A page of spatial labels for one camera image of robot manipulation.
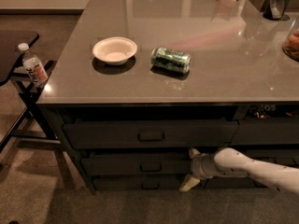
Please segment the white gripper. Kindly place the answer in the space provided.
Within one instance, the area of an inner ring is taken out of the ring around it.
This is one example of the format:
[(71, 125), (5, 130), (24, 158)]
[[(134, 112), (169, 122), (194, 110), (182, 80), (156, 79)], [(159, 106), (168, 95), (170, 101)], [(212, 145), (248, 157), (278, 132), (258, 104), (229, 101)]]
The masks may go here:
[(191, 147), (189, 157), (192, 159), (191, 174), (187, 174), (179, 187), (180, 192), (187, 192), (200, 183), (200, 179), (208, 179), (215, 176), (218, 171), (214, 162), (213, 155), (200, 154), (200, 152)]

